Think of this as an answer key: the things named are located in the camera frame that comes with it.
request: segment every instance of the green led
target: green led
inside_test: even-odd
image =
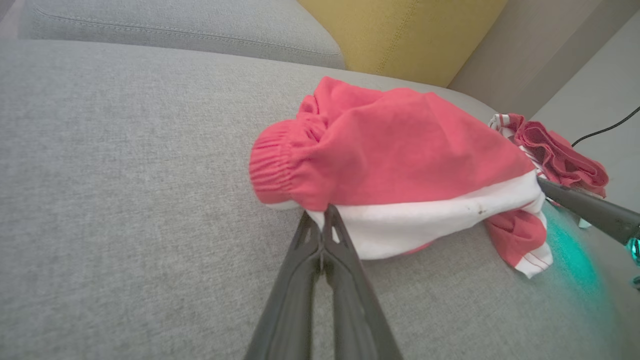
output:
[[[629,239],[627,250],[631,253],[631,257],[636,262],[636,265],[640,266],[640,240],[637,238]]]

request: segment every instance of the seam stitching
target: seam stitching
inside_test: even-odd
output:
[[[393,53],[396,50],[396,45],[397,45],[398,40],[400,40],[400,35],[402,33],[404,33],[404,27],[405,27],[406,23],[409,22],[409,19],[411,19],[413,17],[413,13],[415,13],[415,7],[416,7],[417,3],[418,3],[418,0],[413,0],[411,5],[409,6],[409,10],[407,11],[407,14],[404,16],[404,19],[402,20],[402,22],[398,26],[398,29],[396,30],[396,33],[394,34],[394,38],[391,40],[391,44],[389,45],[389,48],[387,49],[387,51],[385,51],[385,54],[382,57],[382,60],[380,61],[380,64],[378,65],[378,68],[376,69],[376,74],[377,75],[380,75],[380,73],[382,72],[382,69],[384,69],[384,67],[387,65],[387,61],[389,60],[389,56],[391,56],[391,53]]]
[[[231,36],[226,36],[226,35],[218,35],[218,34],[208,34],[208,33],[202,33],[199,31],[193,31],[193,30],[186,30],[186,29],[179,29],[179,28],[167,28],[164,26],[149,26],[149,25],[144,25],[144,24],[132,24],[132,23],[117,23],[114,22],[114,24],[109,24],[106,22],[101,22],[99,20],[93,20],[93,19],[85,19],[85,18],[77,18],[77,17],[62,17],[62,16],[58,16],[58,15],[52,15],[52,14],[48,14],[43,12],[37,5],[33,5],[33,9],[32,11],[35,13],[36,16],[40,16],[40,17],[45,17],[51,20],[56,20],[56,21],[60,21],[60,22],[66,22],[69,24],[76,24],[76,25],[84,25],[84,26],[91,26],[94,28],[104,28],[104,29],[115,29],[115,30],[127,30],[127,31],[140,31],[140,32],[146,32],[146,33],[155,33],[155,34],[160,34],[160,35],[170,35],[170,36],[176,36],[176,37],[191,37],[191,38],[201,38],[201,39],[213,39],[213,40],[220,40],[220,41],[224,41],[224,42],[235,42],[235,43],[239,43],[239,44],[245,44],[245,45],[258,45],[258,46],[263,46],[263,47],[273,47],[273,48],[279,48],[279,49],[283,49],[286,51],[292,51],[295,53],[310,53],[310,54],[315,54],[315,55],[320,55],[320,56],[325,56],[325,57],[335,57],[340,55],[340,53],[319,53],[317,51],[312,51],[312,50],[308,50],[308,49],[300,49],[297,47],[291,47],[288,45],[282,45],[282,44],[276,44],[276,43],[267,43],[267,42],[261,42],[259,40],[254,40],[254,39],[250,39],[250,38],[243,38],[243,37],[231,37]],[[88,24],[86,23],[86,21],[97,21],[97,24]],[[163,29],[167,29],[167,30],[171,30],[171,32],[169,31],[152,31],[150,29],[134,29],[134,28],[125,28],[122,26],[118,26],[118,25],[122,25],[122,26],[139,26],[139,27],[148,27],[148,28],[163,28]],[[185,31],[187,33],[184,34],[178,34],[176,33],[176,31]]]

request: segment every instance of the wall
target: wall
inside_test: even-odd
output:
[[[531,120],[544,123],[574,142],[617,123],[638,106],[640,12]],[[611,131],[583,140],[575,148],[607,169],[607,200],[640,212],[640,113]]]
[[[449,88],[533,116],[640,9],[640,0],[509,0]]]

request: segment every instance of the teal light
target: teal light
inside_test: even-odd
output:
[[[631,253],[631,257],[636,262],[636,265],[640,266],[640,240],[637,238],[629,239],[627,250]]]
[[[546,204],[547,242],[554,254],[554,265],[563,268],[573,283],[588,294],[602,292],[601,278],[582,244],[582,234],[570,218],[553,206]]]

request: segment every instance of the black cable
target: black cable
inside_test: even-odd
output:
[[[609,127],[608,127],[608,128],[606,128],[606,129],[602,129],[602,130],[600,130],[600,131],[596,131],[595,133],[591,133],[591,134],[588,134],[588,135],[586,135],[586,136],[583,136],[583,137],[579,138],[578,140],[576,140],[573,144],[571,144],[571,147],[575,147],[575,144],[577,144],[577,143],[579,143],[579,142],[583,141],[583,140],[584,140],[584,139],[586,139],[586,138],[590,138],[590,137],[595,136],[595,135],[597,135],[597,134],[602,134],[602,133],[604,133],[605,131],[609,131],[609,130],[613,129],[614,127],[617,127],[617,126],[622,125],[622,123],[623,123],[623,122],[627,121],[628,119],[631,119],[631,117],[632,117],[632,116],[634,116],[638,111],[640,111],[640,106],[638,106],[638,109],[635,109],[635,110],[634,110],[634,112],[632,112],[632,113],[631,113],[631,114],[629,114],[627,117],[625,117],[624,119],[622,119],[622,121],[621,121],[621,122],[619,122],[619,123],[617,123],[617,124],[614,124],[614,125],[612,125],[612,126],[609,126]]]

